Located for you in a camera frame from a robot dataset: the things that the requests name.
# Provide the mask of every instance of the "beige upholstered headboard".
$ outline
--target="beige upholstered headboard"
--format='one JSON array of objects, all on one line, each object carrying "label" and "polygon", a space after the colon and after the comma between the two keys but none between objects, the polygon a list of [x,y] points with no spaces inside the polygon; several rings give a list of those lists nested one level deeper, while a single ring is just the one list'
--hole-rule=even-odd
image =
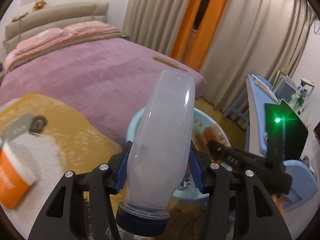
[{"label": "beige upholstered headboard", "polygon": [[108,8],[109,4],[104,2],[77,2],[47,6],[32,11],[5,27],[5,50],[8,54],[20,41],[50,28],[64,28],[70,24],[86,21],[106,23]]}]

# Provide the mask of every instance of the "orange curtain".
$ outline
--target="orange curtain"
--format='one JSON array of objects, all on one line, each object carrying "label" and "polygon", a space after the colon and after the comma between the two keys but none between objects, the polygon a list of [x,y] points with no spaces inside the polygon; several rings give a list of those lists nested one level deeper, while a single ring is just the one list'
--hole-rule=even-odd
[{"label": "orange curtain", "polygon": [[185,60],[185,65],[199,71],[209,50],[227,0],[210,0]]},{"label": "orange curtain", "polygon": [[182,60],[201,0],[190,0],[170,57]]}]

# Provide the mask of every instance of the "orange package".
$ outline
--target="orange package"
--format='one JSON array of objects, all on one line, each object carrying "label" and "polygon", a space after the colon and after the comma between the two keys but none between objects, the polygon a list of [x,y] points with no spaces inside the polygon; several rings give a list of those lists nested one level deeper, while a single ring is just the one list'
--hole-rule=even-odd
[{"label": "orange package", "polygon": [[0,203],[14,209],[35,181],[32,171],[19,161],[9,144],[4,143],[0,152]]}]

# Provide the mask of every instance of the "beige curtain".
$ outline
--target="beige curtain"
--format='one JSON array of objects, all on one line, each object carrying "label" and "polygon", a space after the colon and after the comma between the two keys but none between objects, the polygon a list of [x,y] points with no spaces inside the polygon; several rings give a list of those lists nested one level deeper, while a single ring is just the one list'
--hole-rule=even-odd
[{"label": "beige curtain", "polygon": [[204,97],[224,112],[248,73],[270,82],[278,70],[292,76],[313,19],[306,0],[228,0],[199,71],[208,82]]},{"label": "beige curtain", "polygon": [[169,55],[189,0],[129,0],[122,32],[132,42]]}]

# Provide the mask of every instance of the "purple bedspread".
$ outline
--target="purple bedspread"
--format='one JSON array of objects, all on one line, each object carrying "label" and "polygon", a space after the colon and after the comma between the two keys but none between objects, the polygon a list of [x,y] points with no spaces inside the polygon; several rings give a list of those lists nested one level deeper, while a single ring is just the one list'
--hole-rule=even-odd
[{"label": "purple bedspread", "polygon": [[[86,42],[38,57],[8,73],[0,106],[28,93],[55,98],[83,113],[102,134],[125,144],[132,117],[148,102],[158,74],[168,66],[153,60],[151,49],[120,38]],[[197,72],[179,63],[206,85]]]}]

